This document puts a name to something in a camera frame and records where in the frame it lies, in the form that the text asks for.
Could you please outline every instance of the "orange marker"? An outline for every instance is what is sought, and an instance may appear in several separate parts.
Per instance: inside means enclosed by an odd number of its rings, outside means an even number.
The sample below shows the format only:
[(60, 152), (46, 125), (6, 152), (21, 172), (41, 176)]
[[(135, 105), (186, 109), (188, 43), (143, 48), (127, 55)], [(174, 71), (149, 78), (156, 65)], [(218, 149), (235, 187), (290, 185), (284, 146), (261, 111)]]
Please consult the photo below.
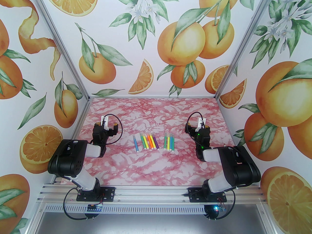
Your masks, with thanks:
[(151, 137), (149, 137), (149, 134), (147, 135), (147, 138), (148, 138), (149, 144), (151, 146), (151, 149), (154, 149), (153, 143), (152, 143)]

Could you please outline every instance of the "blue marker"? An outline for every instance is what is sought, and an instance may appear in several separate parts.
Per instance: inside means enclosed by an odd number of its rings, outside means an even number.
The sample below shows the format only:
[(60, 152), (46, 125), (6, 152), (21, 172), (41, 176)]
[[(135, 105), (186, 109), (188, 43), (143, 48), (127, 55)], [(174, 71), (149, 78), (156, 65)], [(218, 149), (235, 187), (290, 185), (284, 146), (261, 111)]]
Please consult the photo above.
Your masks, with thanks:
[(136, 142), (136, 137), (135, 136), (133, 136), (133, 141), (135, 142), (136, 151), (138, 152), (138, 147), (137, 147), (137, 142)]

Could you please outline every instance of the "black cable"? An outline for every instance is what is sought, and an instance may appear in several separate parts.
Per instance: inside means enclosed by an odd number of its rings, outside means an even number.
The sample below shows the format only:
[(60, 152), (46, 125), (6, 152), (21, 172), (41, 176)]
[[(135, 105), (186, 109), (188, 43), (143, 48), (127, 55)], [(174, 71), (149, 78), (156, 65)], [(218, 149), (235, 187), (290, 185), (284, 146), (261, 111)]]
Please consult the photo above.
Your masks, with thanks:
[(66, 210), (65, 210), (65, 200), (66, 200), (67, 195), (68, 195), (72, 190), (76, 190), (77, 192), (79, 192), (77, 188), (71, 188), (71, 189), (68, 191), (68, 193), (66, 193), (66, 196), (65, 196), (64, 201), (63, 201), (63, 210), (64, 210), (65, 215), (68, 216), (68, 217), (69, 217), (70, 219), (72, 219), (72, 220), (86, 220), (86, 219), (89, 219), (89, 217), (82, 217), (82, 218), (72, 217), (72, 216), (68, 215), (68, 213), (66, 212)]
[(225, 218), (225, 217), (228, 216), (228, 215), (231, 213), (231, 211), (233, 210), (234, 205), (235, 205), (235, 201), (236, 201), (236, 196), (235, 196), (235, 192), (234, 192), (233, 190), (231, 190), (231, 191), (233, 192), (233, 196), (234, 196), (234, 200), (233, 200), (233, 204), (232, 204), (231, 209), (230, 209), (226, 214), (224, 214), (223, 216), (215, 218), (216, 220)]
[(118, 138), (116, 141), (114, 141), (114, 142), (112, 142), (112, 143), (106, 143), (106, 145), (111, 145), (111, 144), (114, 144), (114, 143), (116, 143), (117, 141), (119, 141), (119, 140), (120, 140), (120, 138), (121, 138), (121, 136), (122, 136), (122, 134), (123, 134), (123, 132), (124, 132), (124, 128), (122, 127), (122, 123), (121, 123), (120, 119), (119, 119), (116, 115), (113, 115), (113, 114), (107, 114), (107, 115), (105, 115), (105, 116), (104, 116), (104, 118), (105, 118), (106, 116), (109, 116), (109, 115), (116, 117), (116, 118), (117, 118), (117, 120), (119, 121), (120, 126), (121, 126), (121, 135), (119, 136), (119, 138)]
[(202, 116), (202, 114), (201, 114), (200, 112), (194, 112), (194, 113), (192, 113), (192, 114), (188, 117), (188, 119), (187, 119), (187, 121), (186, 121), (186, 125), (187, 125), (186, 129), (187, 129), (187, 133), (188, 133), (188, 135), (191, 137), (191, 139), (195, 141), (195, 143), (196, 143), (196, 144), (198, 144), (198, 145), (200, 145), (200, 146), (202, 146), (202, 147), (204, 147), (204, 148), (210, 149), (210, 147), (203, 146), (202, 144), (200, 144), (199, 142), (197, 142), (197, 141), (196, 141), (196, 139), (194, 139), (194, 138), (191, 136), (191, 134), (190, 134), (190, 132), (189, 132), (189, 130), (188, 130), (188, 121), (190, 120), (190, 118), (191, 118), (191, 117), (192, 117), (192, 115), (194, 115), (194, 114), (199, 114), (199, 115), (200, 115), (200, 117), (202, 117), (202, 122), (204, 123), (203, 116)]

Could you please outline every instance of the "table surface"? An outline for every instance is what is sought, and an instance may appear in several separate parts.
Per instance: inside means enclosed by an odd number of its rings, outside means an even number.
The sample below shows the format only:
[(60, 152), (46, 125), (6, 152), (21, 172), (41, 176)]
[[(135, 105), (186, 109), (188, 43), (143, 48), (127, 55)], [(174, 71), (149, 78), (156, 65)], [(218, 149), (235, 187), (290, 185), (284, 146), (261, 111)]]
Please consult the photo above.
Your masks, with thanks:
[[(86, 157), (84, 168), (102, 185), (199, 186), (222, 171), (218, 162), (201, 162), (195, 143), (184, 132), (189, 115), (199, 111), (211, 129), (211, 147), (232, 146), (233, 140), (214, 98), (95, 98), (93, 99), (78, 139), (92, 139), (92, 129), (101, 116), (115, 114), (123, 124), (121, 139), (102, 158)], [(199, 115), (190, 119), (197, 126)], [(108, 126), (118, 122), (109, 116)], [(175, 151), (142, 150), (136, 152), (133, 135), (145, 132), (155, 135), (164, 147), (165, 133), (175, 135)], [(110, 137), (113, 142), (119, 137)], [(71, 184), (63, 179), (61, 184)]]

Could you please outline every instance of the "green marker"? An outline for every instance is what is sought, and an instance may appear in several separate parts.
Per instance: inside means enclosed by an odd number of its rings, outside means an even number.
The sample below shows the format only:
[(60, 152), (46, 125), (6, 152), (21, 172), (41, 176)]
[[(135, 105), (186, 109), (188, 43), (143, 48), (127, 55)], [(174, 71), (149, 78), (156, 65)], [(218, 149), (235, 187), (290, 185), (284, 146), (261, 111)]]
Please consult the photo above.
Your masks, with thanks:
[(143, 144), (143, 148), (146, 149), (146, 145), (145, 145), (145, 142), (144, 142), (142, 134), (140, 134), (140, 137), (141, 137), (141, 141), (142, 141), (142, 144)]
[(164, 139), (164, 149), (167, 149), (167, 136), (165, 135), (165, 139)]
[(172, 150), (175, 150), (175, 136), (172, 135)]

